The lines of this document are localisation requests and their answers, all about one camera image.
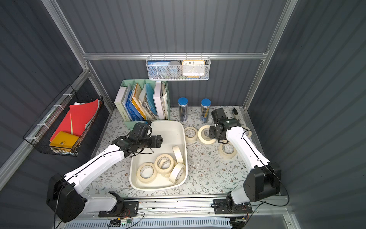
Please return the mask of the cream masking tape roll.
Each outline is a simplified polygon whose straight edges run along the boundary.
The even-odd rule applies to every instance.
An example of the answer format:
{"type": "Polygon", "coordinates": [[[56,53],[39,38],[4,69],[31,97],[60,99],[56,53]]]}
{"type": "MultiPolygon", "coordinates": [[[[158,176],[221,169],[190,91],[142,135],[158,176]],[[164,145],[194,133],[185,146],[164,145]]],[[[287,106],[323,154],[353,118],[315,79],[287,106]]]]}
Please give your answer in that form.
{"type": "Polygon", "coordinates": [[[174,168],[174,160],[169,154],[162,154],[156,158],[154,166],[158,174],[167,175],[174,168]]]}
{"type": "Polygon", "coordinates": [[[198,130],[195,127],[186,127],[184,134],[187,143],[192,143],[198,139],[198,130]]]}
{"type": "Polygon", "coordinates": [[[171,171],[169,176],[169,181],[173,184],[177,183],[178,180],[182,177],[185,171],[185,165],[183,163],[177,163],[176,166],[171,171]]]}
{"type": "Polygon", "coordinates": [[[144,163],[137,170],[137,178],[139,181],[149,184],[157,177],[157,171],[153,163],[144,163]]]}
{"type": "Polygon", "coordinates": [[[251,129],[250,129],[250,128],[248,128],[248,127],[243,127],[243,129],[244,129],[244,134],[245,134],[248,138],[251,138],[251,136],[252,136],[252,131],[251,131],[251,129]]]}
{"type": "Polygon", "coordinates": [[[232,159],[234,156],[236,156],[237,151],[232,144],[221,143],[219,144],[219,153],[224,159],[232,159]]]}
{"type": "Polygon", "coordinates": [[[205,125],[203,127],[201,127],[198,131],[198,138],[199,140],[206,145],[211,145],[213,144],[216,139],[213,139],[211,137],[209,137],[209,131],[210,131],[210,125],[205,125]]]}
{"type": "Polygon", "coordinates": [[[172,147],[177,163],[184,163],[182,152],[178,146],[172,147]]]}

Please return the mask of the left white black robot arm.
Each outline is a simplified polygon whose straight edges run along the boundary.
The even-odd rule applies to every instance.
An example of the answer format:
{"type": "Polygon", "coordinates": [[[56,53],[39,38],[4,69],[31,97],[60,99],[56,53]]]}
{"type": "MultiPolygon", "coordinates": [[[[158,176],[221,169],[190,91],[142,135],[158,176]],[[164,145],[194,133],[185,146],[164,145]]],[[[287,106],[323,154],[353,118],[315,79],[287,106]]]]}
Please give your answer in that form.
{"type": "Polygon", "coordinates": [[[65,174],[49,180],[46,203],[61,222],[70,222],[82,213],[101,212],[106,216],[120,216],[124,199],[115,192],[104,197],[83,197],[84,190],[111,166],[142,153],[146,148],[160,148],[164,139],[152,135],[151,122],[137,123],[132,131],[111,142],[98,156],[65,174]]]}

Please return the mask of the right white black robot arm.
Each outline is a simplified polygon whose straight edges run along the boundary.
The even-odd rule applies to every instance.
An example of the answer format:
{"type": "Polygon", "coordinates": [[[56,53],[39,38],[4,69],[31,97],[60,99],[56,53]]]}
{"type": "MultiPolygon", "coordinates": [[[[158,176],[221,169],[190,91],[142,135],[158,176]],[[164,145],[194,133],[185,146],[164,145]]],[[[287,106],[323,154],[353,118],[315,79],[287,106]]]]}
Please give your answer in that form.
{"type": "Polygon", "coordinates": [[[249,139],[249,130],[242,127],[235,118],[228,118],[222,108],[211,112],[213,126],[209,137],[219,143],[229,143],[244,161],[248,175],[243,186],[227,195],[227,202],[237,206],[257,202],[280,193],[282,170],[271,163],[249,139]]]}

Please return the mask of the white plastic storage box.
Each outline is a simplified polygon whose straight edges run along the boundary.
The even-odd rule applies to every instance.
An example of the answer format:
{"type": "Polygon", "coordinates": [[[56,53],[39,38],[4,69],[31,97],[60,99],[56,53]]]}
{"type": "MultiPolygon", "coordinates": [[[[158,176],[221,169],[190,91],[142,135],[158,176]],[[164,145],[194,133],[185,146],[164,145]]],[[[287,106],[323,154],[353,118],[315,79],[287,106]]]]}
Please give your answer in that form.
{"type": "Polygon", "coordinates": [[[145,148],[141,154],[138,154],[132,158],[129,178],[130,184],[134,189],[139,191],[160,191],[176,188],[185,182],[188,172],[188,159],[184,127],[180,122],[170,120],[153,121],[151,127],[152,135],[161,135],[164,141],[160,148],[145,148]],[[156,179],[152,183],[145,184],[138,180],[136,174],[138,168],[144,163],[150,162],[154,164],[156,158],[162,154],[169,154],[174,160],[174,166],[176,166],[177,161],[172,150],[172,147],[174,146],[178,146],[180,148],[185,165],[184,174],[177,183],[173,184],[169,181],[170,174],[161,175],[158,173],[156,179]]]}

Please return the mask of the blue box in basket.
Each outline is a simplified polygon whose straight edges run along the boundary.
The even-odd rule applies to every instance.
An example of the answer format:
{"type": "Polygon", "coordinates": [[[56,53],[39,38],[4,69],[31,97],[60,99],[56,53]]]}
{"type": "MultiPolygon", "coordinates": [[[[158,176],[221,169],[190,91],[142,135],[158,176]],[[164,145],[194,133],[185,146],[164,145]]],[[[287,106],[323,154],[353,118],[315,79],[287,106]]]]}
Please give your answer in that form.
{"type": "Polygon", "coordinates": [[[147,72],[149,79],[158,79],[159,77],[165,76],[167,66],[171,61],[167,60],[148,60],[146,62],[147,72]]]}

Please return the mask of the grey tape roll in basket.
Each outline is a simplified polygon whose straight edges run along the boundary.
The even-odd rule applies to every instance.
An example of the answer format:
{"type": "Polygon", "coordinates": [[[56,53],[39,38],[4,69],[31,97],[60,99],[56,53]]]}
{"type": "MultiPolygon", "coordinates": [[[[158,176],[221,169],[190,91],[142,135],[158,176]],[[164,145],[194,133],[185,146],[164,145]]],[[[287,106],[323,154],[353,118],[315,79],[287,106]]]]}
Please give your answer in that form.
{"type": "Polygon", "coordinates": [[[176,79],[181,76],[182,67],[178,61],[170,61],[166,68],[166,74],[169,78],[176,79]]]}

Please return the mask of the black white stapler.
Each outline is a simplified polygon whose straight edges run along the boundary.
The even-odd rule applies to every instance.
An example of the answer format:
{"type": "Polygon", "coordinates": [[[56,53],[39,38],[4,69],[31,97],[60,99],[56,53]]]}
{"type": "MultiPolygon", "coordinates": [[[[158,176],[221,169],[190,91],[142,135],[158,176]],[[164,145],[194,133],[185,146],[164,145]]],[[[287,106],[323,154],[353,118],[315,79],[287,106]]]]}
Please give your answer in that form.
{"type": "Polygon", "coordinates": [[[236,108],[233,108],[233,109],[232,109],[232,115],[233,115],[233,117],[234,117],[235,119],[240,120],[240,116],[239,116],[239,113],[238,113],[238,111],[237,111],[237,109],[236,109],[236,108]]]}

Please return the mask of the right blue-capped pencil tube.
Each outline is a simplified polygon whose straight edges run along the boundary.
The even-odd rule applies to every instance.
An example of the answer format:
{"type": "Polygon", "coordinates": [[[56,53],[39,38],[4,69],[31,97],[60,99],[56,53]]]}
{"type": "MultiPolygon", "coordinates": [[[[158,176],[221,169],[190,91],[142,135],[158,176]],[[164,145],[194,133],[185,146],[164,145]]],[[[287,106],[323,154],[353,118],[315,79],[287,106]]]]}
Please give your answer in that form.
{"type": "Polygon", "coordinates": [[[201,101],[201,121],[207,123],[209,116],[209,109],[211,107],[211,100],[205,98],[201,101]]]}

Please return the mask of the blue-capped pencil tube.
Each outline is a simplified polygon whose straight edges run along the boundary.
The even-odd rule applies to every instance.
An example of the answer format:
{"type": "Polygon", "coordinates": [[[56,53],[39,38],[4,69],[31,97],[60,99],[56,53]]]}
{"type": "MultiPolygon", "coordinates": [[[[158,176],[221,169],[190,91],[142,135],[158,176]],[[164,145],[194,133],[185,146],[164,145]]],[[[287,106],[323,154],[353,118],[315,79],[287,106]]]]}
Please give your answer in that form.
{"type": "Polygon", "coordinates": [[[207,123],[209,116],[209,109],[211,107],[211,100],[205,98],[201,101],[201,121],[207,123]]]}
{"type": "Polygon", "coordinates": [[[179,118],[180,121],[187,121],[187,107],[188,107],[188,99],[185,97],[181,97],[178,99],[178,107],[179,107],[179,118]]]}

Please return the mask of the mint green file organizer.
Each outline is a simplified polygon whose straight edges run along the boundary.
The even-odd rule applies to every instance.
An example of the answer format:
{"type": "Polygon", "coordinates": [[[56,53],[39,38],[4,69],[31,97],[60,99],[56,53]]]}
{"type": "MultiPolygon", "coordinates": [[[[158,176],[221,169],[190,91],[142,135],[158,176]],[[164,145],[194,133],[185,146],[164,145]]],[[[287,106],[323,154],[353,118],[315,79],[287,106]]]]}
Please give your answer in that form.
{"type": "Polygon", "coordinates": [[[114,104],[128,129],[139,121],[170,119],[170,98],[166,81],[123,80],[114,104]]]}

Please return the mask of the white workspace book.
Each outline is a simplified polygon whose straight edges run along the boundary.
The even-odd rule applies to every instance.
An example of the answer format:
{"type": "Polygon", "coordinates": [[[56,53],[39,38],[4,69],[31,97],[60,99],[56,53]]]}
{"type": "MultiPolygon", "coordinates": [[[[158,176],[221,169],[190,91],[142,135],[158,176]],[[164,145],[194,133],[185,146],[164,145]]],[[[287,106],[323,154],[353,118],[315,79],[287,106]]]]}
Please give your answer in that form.
{"type": "Polygon", "coordinates": [[[128,121],[130,121],[130,118],[129,118],[128,113],[123,104],[126,90],[127,90],[127,87],[119,88],[116,98],[114,100],[114,104],[115,104],[116,108],[118,109],[118,111],[120,112],[120,115],[122,116],[123,120],[125,122],[128,122],[128,121]]]}

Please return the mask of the white binder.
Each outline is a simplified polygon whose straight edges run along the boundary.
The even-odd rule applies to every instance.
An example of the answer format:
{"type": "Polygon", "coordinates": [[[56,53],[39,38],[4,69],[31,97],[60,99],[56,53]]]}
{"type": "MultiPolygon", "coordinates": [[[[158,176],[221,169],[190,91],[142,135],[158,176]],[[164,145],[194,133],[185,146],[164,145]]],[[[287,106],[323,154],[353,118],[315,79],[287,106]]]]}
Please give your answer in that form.
{"type": "Polygon", "coordinates": [[[165,112],[162,102],[162,82],[156,82],[154,87],[153,99],[155,103],[155,109],[157,111],[158,120],[165,120],[165,112]]]}

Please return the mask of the left blue-capped pencil tube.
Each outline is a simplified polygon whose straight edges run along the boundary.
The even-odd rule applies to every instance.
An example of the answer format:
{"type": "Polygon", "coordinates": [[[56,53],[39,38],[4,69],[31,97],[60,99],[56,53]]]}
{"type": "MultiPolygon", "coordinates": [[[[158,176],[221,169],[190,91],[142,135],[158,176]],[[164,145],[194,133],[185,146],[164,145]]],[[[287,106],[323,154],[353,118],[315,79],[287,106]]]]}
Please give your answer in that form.
{"type": "Polygon", "coordinates": [[[179,118],[180,121],[187,121],[187,107],[188,107],[188,99],[185,97],[181,97],[178,99],[178,107],[179,107],[179,118]]]}

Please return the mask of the floral table mat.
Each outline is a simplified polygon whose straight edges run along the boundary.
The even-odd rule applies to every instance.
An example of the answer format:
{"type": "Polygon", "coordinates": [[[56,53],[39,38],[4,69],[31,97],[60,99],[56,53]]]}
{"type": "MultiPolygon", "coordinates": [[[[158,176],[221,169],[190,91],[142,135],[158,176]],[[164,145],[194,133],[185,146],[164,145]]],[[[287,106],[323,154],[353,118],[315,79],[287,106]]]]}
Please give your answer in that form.
{"type": "MultiPolygon", "coordinates": [[[[238,111],[241,124],[249,129],[250,124],[243,119],[243,109],[240,106],[223,106],[228,116],[232,118],[232,110],[238,111]]],[[[195,127],[199,130],[204,125],[213,125],[211,115],[207,123],[200,120],[199,107],[188,107],[188,120],[183,122],[185,127],[195,127]]],[[[96,155],[102,153],[111,141],[129,132],[119,111],[114,110],[101,144],[96,155]]],[[[242,187],[248,175],[248,166],[240,158],[234,156],[232,159],[224,159],[219,153],[219,143],[211,145],[203,144],[199,139],[193,143],[187,143],[188,155],[188,176],[183,185],[160,191],[140,191],[133,189],[130,178],[131,158],[116,163],[107,171],[94,180],[83,192],[83,194],[103,195],[109,191],[115,191],[122,197],[161,197],[161,196],[207,196],[215,194],[226,194],[229,191],[242,187]]]]}

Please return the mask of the yellow white alarm clock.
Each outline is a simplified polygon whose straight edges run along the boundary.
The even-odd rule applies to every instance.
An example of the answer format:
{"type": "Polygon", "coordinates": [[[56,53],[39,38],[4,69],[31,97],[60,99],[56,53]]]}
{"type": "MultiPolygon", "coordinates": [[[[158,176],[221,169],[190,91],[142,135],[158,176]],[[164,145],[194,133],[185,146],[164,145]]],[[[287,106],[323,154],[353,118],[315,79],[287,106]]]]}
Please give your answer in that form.
{"type": "Polygon", "coordinates": [[[205,75],[205,60],[183,60],[182,74],[186,77],[200,77],[205,75]]]}

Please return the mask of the red paper folder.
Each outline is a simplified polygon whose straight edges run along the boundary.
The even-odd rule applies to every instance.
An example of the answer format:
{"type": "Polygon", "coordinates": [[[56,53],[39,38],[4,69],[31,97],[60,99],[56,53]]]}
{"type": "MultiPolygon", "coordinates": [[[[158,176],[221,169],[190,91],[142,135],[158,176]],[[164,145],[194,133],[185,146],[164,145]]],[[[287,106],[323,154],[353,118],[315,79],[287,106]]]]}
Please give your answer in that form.
{"type": "Polygon", "coordinates": [[[59,132],[80,137],[97,114],[100,103],[101,101],[96,99],[89,103],[70,105],[68,113],[53,133],[50,142],[56,138],[59,132]]]}

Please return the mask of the yellow wallet notebook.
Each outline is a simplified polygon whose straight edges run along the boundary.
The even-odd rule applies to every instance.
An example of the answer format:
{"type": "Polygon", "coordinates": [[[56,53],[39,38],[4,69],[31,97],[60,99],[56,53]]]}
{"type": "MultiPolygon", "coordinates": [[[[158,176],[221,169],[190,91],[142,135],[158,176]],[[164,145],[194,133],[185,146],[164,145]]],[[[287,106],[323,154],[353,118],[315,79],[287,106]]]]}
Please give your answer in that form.
{"type": "Polygon", "coordinates": [[[78,140],[79,140],[78,136],[61,131],[50,142],[50,146],[60,149],[72,149],[78,140]]]}

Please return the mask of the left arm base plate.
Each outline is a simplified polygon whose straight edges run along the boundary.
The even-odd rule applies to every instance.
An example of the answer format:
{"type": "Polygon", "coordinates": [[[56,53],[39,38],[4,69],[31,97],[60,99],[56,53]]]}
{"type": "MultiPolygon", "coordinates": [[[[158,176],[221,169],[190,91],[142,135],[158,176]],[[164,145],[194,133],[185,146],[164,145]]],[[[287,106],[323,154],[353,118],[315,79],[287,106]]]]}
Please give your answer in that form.
{"type": "Polygon", "coordinates": [[[115,207],[113,207],[111,211],[100,211],[98,217],[99,218],[135,217],[137,216],[138,209],[139,209],[138,201],[117,202],[115,207]]]}

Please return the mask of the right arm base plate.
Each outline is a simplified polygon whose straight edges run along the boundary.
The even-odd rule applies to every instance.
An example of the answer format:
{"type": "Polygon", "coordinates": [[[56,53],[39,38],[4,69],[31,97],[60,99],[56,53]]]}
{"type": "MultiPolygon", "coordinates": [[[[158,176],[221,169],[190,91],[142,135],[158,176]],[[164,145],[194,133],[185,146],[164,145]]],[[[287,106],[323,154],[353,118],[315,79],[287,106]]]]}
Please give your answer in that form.
{"type": "Polygon", "coordinates": [[[215,214],[249,214],[252,213],[252,207],[247,204],[236,205],[224,198],[217,198],[213,200],[211,208],[214,209],[215,214]]]}

